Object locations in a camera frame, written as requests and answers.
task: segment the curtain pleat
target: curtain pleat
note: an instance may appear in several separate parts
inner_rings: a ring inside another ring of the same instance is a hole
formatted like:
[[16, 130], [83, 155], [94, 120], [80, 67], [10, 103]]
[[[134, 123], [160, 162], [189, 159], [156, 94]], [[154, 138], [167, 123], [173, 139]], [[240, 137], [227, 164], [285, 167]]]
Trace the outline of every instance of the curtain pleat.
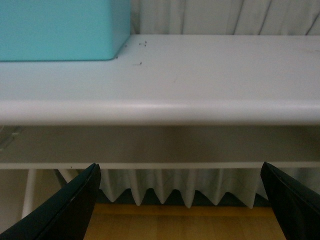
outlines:
[[[320, 168], [281, 168], [313, 191], [320, 193]], [[147, 189], [154, 189], [163, 204], [173, 190], [179, 190], [184, 204], [192, 206], [195, 191], [200, 191], [214, 205], [225, 193], [235, 195], [246, 206], [254, 206], [256, 194], [267, 198], [260, 169], [103, 169], [101, 185], [107, 198], [114, 202], [123, 191], [131, 189], [139, 206]]]
[[131, 0], [133, 34], [318, 35], [320, 0]]

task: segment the turquoise box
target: turquoise box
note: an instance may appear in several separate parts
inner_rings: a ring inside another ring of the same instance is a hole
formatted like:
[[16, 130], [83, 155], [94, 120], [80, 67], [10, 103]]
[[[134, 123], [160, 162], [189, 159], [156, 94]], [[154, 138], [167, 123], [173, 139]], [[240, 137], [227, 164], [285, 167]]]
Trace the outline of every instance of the turquoise box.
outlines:
[[130, 0], [0, 0], [0, 61], [113, 59]]

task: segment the wooden floor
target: wooden floor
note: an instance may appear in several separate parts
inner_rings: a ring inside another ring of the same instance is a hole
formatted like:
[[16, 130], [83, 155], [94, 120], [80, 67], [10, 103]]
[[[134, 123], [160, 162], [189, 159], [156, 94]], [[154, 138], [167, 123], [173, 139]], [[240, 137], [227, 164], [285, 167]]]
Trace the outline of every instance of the wooden floor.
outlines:
[[97, 204], [85, 240], [285, 240], [268, 207]]

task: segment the shelf surface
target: shelf surface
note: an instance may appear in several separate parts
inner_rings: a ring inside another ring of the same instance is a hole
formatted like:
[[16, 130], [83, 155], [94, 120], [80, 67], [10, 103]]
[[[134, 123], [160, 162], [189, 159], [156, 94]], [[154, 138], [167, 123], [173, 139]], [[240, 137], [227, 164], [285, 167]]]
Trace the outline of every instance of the shelf surface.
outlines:
[[0, 124], [319, 124], [320, 36], [132, 35], [109, 61], [0, 62]]
[[320, 167], [318, 140], [293, 126], [25, 127], [0, 169]]

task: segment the white shelf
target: white shelf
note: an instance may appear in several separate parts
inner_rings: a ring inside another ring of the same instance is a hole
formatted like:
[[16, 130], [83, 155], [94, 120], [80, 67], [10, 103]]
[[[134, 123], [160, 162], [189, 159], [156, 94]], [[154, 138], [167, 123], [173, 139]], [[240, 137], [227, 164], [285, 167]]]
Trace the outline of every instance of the white shelf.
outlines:
[[320, 167], [319, 142], [293, 126], [26, 127], [0, 169]]
[[320, 36], [133, 35], [114, 60], [0, 73], [3, 125], [320, 123]]

